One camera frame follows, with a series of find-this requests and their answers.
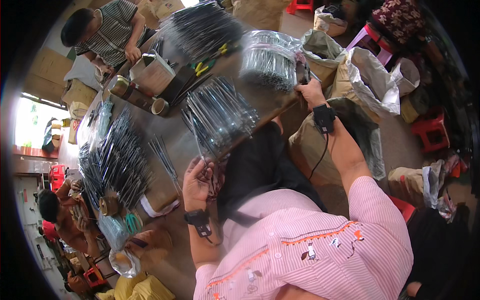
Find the hand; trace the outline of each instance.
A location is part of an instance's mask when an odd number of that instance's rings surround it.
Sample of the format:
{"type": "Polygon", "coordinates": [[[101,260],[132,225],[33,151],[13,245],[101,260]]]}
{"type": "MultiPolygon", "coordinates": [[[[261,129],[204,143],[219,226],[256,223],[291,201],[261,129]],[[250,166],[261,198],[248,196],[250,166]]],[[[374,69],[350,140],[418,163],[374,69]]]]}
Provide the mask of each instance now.
{"type": "Polygon", "coordinates": [[[137,60],[142,57],[142,53],[137,46],[129,45],[125,46],[125,57],[127,58],[128,62],[133,66],[137,60]]]}
{"type": "Polygon", "coordinates": [[[112,74],[113,72],[115,72],[115,69],[112,66],[101,65],[98,68],[100,69],[100,72],[102,72],[102,73],[112,74]]]}
{"type": "Polygon", "coordinates": [[[308,84],[296,85],[294,89],[297,92],[301,92],[301,94],[308,103],[309,111],[312,111],[315,106],[327,103],[325,96],[322,92],[322,85],[315,78],[312,78],[308,84]]]}
{"type": "Polygon", "coordinates": [[[208,189],[213,174],[214,163],[210,158],[205,161],[199,157],[194,158],[183,178],[183,200],[185,211],[203,209],[207,207],[208,189]]]}
{"type": "Polygon", "coordinates": [[[72,180],[70,188],[74,192],[78,192],[82,188],[82,181],[80,179],[72,180]]]}
{"type": "Polygon", "coordinates": [[[90,220],[82,216],[78,217],[77,220],[77,229],[83,233],[90,231],[90,220]]]}

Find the orange embroidered trim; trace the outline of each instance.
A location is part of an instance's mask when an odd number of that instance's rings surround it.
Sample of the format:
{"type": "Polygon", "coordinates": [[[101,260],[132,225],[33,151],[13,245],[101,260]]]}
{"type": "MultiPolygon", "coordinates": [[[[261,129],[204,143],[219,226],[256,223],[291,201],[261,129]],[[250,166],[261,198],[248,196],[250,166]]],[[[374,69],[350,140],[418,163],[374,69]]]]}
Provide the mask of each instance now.
{"type": "Polygon", "coordinates": [[[311,237],[306,237],[306,238],[303,238],[303,239],[300,239],[300,240],[296,240],[296,241],[282,241],[282,244],[288,246],[288,245],[295,245],[295,244],[297,244],[297,243],[300,243],[300,242],[303,242],[303,241],[306,241],[306,240],[313,240],[313,239],[315,239],[315,238],[319,239],[319,238],[331,237],[331,236],[333,236],[334,234],[339,234],[340,232],[345,231],[345,228],[350,227],[350,225],[357,224],[357,223],[358,223],[357,221],[351,221],[351,222],[346,223],[345,226],[343,226],[343,228],[341,228],[341,229],[339,229],[339,230],[337,230],[337,231],[322,233],[322,234],[319,234],[319,235],[314,235],[314,236],[311,236],[311,237]]]}
{"type": "Polygon", "coordinates": [[[217,285],[219,283],[222,283],[224,281],[227,281],[229,280],[230,278],[232,278],[236,273],[238,273],[243,267],[245,267],[246,265],[248,265],[249,263],[251,263],[252,261],[256,260],[257,258],[259,258],[260,256],[264,255],[265,253],[268,252],[268,249],[266,250],[263,250],[262,252],[258,253],[257,255],[255,255],[254,257],[252,257],[251,259],[247,260],[246,262],[242,263],[237,269],[235,269],[235,271],[232,272],[232,274],[228,275],[227,277],[221,279],[221,280],[217,280],[217,281],[214,281],[212,283],[209,283],[206,288],[209,288],[211,286],[214,286],[214,285],[217,285]]]}

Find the person's left hand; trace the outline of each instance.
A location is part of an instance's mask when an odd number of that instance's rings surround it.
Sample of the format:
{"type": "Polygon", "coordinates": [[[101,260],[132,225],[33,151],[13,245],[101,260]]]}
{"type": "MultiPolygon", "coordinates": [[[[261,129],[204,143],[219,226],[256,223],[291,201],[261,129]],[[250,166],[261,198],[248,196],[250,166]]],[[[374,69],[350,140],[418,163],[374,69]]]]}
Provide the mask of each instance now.
{"type": "Polygon", "coordinates": [[[83,233],[89,232],[90,231],[90,220],[85,218],[85,217],[78,217],[77,220],[77,229],[80,230],[83,233]]]}
{"type": "Polygon", "coordinates": [[[185,202],[185,211],[187,212],[206,209],[206,200],[214,163],[208,157],[205,160],[206,162],[201,160],[200,157],[194,158],[185,171],[183,178],[183,200],[185,202]]]}
{"type": "Polygon", "coordinates": [[[128,62],[133,66],[137,62],[137,60],[142,57],[142,53],[140,49],[137,48],[137,46],[127,44],[125,46],[125,56],[128,62]]]}
{"type": "Polygon", "coordinates": [[[82,188],[82,181],[80,179],[72,180],[70,188],[74,192],[78,192],[82,188]]]}

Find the black and white striped shirt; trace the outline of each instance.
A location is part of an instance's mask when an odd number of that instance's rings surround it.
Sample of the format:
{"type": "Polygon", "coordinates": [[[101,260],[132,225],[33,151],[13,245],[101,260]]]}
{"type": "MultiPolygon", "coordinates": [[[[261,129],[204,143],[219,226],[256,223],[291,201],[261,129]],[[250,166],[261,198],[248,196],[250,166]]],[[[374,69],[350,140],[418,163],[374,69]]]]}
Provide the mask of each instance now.
{"type": "MultiPolygon", "coordinates": [[[[92,51],[109,66],[122,64],[126,60],[125,46],[132,36],[131,21],[137,9],[135,4],[127,0],[113,0],[100,7],[102,24],[91,38],[75,45],[77,55],[92,51]]],[[[142,44],[145,31],[146,27],[138,39],[137,47],[142,44]]]]}

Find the man in striped shirt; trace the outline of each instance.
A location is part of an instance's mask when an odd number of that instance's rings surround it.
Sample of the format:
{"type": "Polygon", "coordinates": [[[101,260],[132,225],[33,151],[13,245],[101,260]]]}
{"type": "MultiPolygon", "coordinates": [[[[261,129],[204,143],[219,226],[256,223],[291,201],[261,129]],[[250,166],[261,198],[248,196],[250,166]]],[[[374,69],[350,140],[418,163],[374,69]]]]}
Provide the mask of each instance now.
{"type": "MultiPolygon", "coordinates": [[[[328,106],[315,79],[296,90],[309,109],[328,106]]],[[[328,214],[308,192],[305,176],[286,168],[288,158],[278,155],[281,126],[273,122],[230,154],[216,203],[220,219],[230,211],[223,241],[202,213],[214,164],[209,158],[190,163],[183,199],[197,268],[194,299],[397,299],[413,265],[407,226],[341,120],[333,127],[328,150],[348,196],[349,219],[328,214]],[[208,226],[190,225],[198,216],[208,226]],[[212,234],[203,238],[198,228],[212,234]]]]}
{"type": "Polygon", "coordinates": [[[142,56],[140,45],[154,33],[145,26],[145,17],[127,0],[113,0],[97,10],[82,8],[74,12],[62,28],[64,46],[75,46],[102,73],[111,73],[128,61],[132,65],[142,56]]]}

